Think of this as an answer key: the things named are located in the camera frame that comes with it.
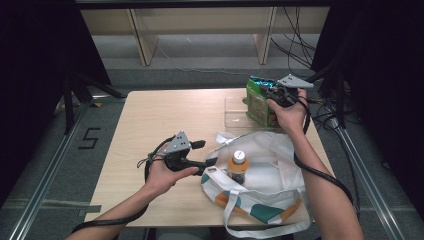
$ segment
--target person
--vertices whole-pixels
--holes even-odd
[[[299,101],[307,104],[306,91],[298,89]],[[319,171],[331,175],[322,163],[312,145],[303,133],[306,116],[304,106],[296,103],[282,108],[273,100],[267,100],[275,111],[279,125],[293,142],[300,161]],[[139,191],[107,211],[96,220],[118,219],[139,212],[156,197],[166,193],[178,180],[193,175],[197,167],[186,168],[179,172],[170,171],[163,161],[153,161],[150,175]],[[354,208],[346,194],[334,184],[314,174],[302,170],[306,194],[321,233],[322,239],[364,239]],[[113,239],[125,225],[90,227],[79,230],[67,239]]]

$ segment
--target bag handle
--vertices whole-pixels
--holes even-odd
[[[257,239],[277,237],[277,236],[281,236],[281,235],[286,235],[286,234],[291,234],[291,233],[303,231],[303,230],[307,229],[311,224],[310,220],[305,220],[305,221],[301,221],[301,222],[297,222],[297,223],[293,223],[293,224],[289,224],[289,225],[282,225],[282,226],[279,226],[279,227],[272,227],[272,228],[263,229],[263,230],[240,230],[240,231],[238,231],[238,230],[231,229],[231,228],[228,227],[228,220],[230,219],[231,212],[233,211],[233,209],[236,205],[238,196],[239,196],[238,191],[231,190],[230,194],[229,194],[228,203],[227,203],[225,210],[224,210],[224,225],[225,225],[225,228],[227,229],[228,233],[230,233],[231,235],[233,235],[235,237],[238,237],[238,238],[250,237],[250,238],[257,238]]]

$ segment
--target white tote bag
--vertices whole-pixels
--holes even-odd
[[[224,225],[238,238],[270,238],[303,231],[311,225],[312,216],[302,172],[293,162],[293,145],[285,134],[255,132],[238,138],[218,133],[221,147],[205,159],[218,157],[215,166],[206,168],[202,175],[202,188],[217,205],[225,207]],[[227,174],[228,160],[235,151],[242,150],[249,160],[243,185]],[[300,206],[307,209],[307,219],[284,224]],[[267,224],[264,230],[235,230],[228,226],[231,213],[250,215]]]

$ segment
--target white bottle cap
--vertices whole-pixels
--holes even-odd
[[[236,162],[236,163],[243,163],[244,162],[244,157],[245,157],[246,155],[244,154],[244,152],[243,151],[240,151],[240,150],[238,150],[238,151],[236,151],[235,153],[234,153],[234,162]]]

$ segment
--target orange juice bottle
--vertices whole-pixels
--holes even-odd
[[[249,168],[249,160],[243,151],[235,151],[228,161],[228,176],[239,184],[243,184],[245,173]]]

